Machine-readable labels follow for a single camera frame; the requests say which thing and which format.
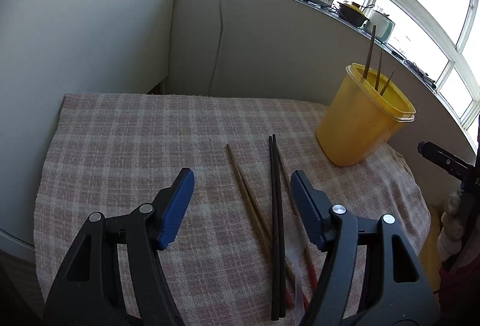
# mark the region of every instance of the white wall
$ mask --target white wall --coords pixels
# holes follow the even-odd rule
[[[172,4],[0,0],[1,230],[33,243],[35,195],[65,93],[146,93],[166,76]],[[6,237],[0,248],[9,251]]]
[[[224,40],[214,96],[286,98],[329,104],[345,66],[366,59],[369,39],[349,26],[294,0],[224,0]],[[169,88],[173,94],[206,95],[219,31],[218,0],[175,0]],[[372,64],[380,53],[375,47]],[[430,140],[474,162],[457,123],[426,86],[384,52],[382,72],[417,110],[389,143],[415,175],[428,203],[440,205],[459,181],[422,158],[417,144]]]

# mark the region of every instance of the white cable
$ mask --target white cable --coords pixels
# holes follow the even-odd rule
[[[220,0],[219,3],[219,14],[220,14],[220,34],[218,35],[218,45],[217,45],[217,54],[215,55],[215,63],[212,71],[212,78],[210,79],[210,85],[208,87],[208,96],[212,95],[212,85],[215,78],[215,72],[217,71],[218,57],[220,55],[220,47],[222,46],[223,39],[223,0]]]

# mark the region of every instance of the spoon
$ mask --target spoon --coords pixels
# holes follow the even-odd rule
[[[302,220],[298,216],[291,215],[283,219],[283,229],[285,232],[285,256],[292,262],[295,272],[295,325],[298,326],[303,318],[302,281],[298,260],[307,246],[307,237]]]

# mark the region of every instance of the yellow container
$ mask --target yellow container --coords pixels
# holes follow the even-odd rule
[[[365,66],[353,63],[317,127],[317,139],[328,159],[350,166],[367,158],[405,123],[415,119],[415,108],[392,81],[383,96],[374,88],[376,70],[365,80]],[[378,90],[387,77],[380,74]]]

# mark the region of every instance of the dark brown chopstick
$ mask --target dark brown chopstick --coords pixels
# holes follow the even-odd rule
[[[371,38],[370,38],[370,47],[368,48],[367,61],[365,62],[365,69],[363,70],[363,78],[367,79],[368,70],[370,69],[371,54],[373,53],[374,43],[375,43],[375,33],[377,32],[377,25],[371,29]]]
[[[386,81],[385,86],[383,86],[383,89],[380,93],[381,96],[383,95],[383,93],[385,93],[385,90],[387,89],[388,84],[390,84],[390,81],[392,80],[392,76],[393,76],[394,73],[395,73],[395,68],[393,69],[392,75],[390,75],[390,78],[388,78],[388,80]]]
[[[274,174],[275,174],[275,193],[277,196],[277,212],[278,212],[278,255],[280,261],[280,310],[279,317],[285,318],[286,316],[286,307],[285,307],[285,233],[283,229],[283,205],[282,205],[282,186],[280,184],[280,170],[278,163],[278,147],[277,147],[277,138],[275,134],[273,137],[273,151],[274,151]]]
[[[378,60],[377,80],[375,81],[376,91],[378,91],[378,84],[380,83],[380,70],[382,69],[382,53],[383,53],[383,50],[380,48],[380,60]]]
[[[278,241],[278,202],[275,181],[275,151],[272,136],[268,137],[270,151],[270,180],[272,184],[272,312],[271,320],[280,318],[280,247]]]
[[[233,152],[230,148],[230,145],[226,145],[227,151],[229,153],[230,160],[234,162],[234,166],[238,169],[240,176],[242,177],[243,183],[245,185],[245,188],[247,189],[248,196],[250,197],[250,201],[253,205],[253,208],[256,212],[258,220],[260,220],[260,224],[263,229],[263,234],[266,235],[267,241],[268,241],[268,252],[266,253],[268,255],[268,259],[270,259],[271,254],[272,254],[272,230],[270,229],[270,226],[268,225],[268,222],[260,208],[260,205],[258,205],[258,201],[255,197],[254,192],[251,190],[250,185],[247,181],[247,178],[245,177],[242,168],[240,167],[239,164],[236,163],[235,161],[235,156],[233,155]],[[289,264],[285,263],[285,270],[286,270],[286,277],[289,279],[289,282],[293,288],[295,288],[295,274],[290,267]],[[289,307],[293,307],[293,300],[288,292],[288,290],[285,290],[286,294],[286,303]],[[308,308],[308,299],[306,295],[302,292],[303,296],[303,306],[305,307],[305,310]]]
[[[278,161],[280,163],[280,168],[282,169],[283,178],[286,182],[287,194],[289,196],[290,203],[292,205],[293,213],[294,213],[295,216],[300,217],[300,212],[298,211],[297,205],[295,204],[295,201],[294,201],[293,196],[292,196],[292,192],[291,192],[291,189],[290,189],[290,178],[289,178],[289,175],[286,172],[287,169],[285,168],[285,165],[283,163],[282,154],[280,153],[280,150],[277,150],[277,152],[278,152]],[[305,247],[305,249],[303,251],[303,256],[305,258],[305,263],[307,264],[308,277],[309,277],[309,280],[310,280],[310,287],[311,287],[311,290],[313,292],[315,292],[315,290],[317,289],[318,278],[317,278],[317,273],[315,271],[314,261],[313,261],[313,258],[311,256],[310,249],[309,249],[308,245]]]
[[[250,185],[248,184],[245,175],[243,174],[242,169],[240,166],[237,164],[235,157],[233,155],[233,152],[230,148],[230,145],[226,145],[227,147],[227,154],[230,159],[230,163],[233,168],[233,172],[235,174],[235,177],[237,178],[238,185],[240,187],[240,192],[243,196],[244,202],[247,206],[247,212],[249,214],[249,217],[251,219],[252,225],[254,227],[254,230],[257,234],[257,237],[260,241],[260,244],[262,246],[262,250],[266,256],[267,259],[271,258],[272,255],[272,233],[270,232],[270,227],[268,226],[265,217],[263,216],[262,210],[260,209],[260,206],[258,205],[258,202],[255,198],[255,195],[253,194]],[[289,270],[291,274],[291,279],[289,277],[289,281],[291,282],[292,286],[295,286],[295,275],[292,270]],[[293,308],[293,299],[290,293],[288,292],[287,288],[285,287],[285,300],[289,308]]]

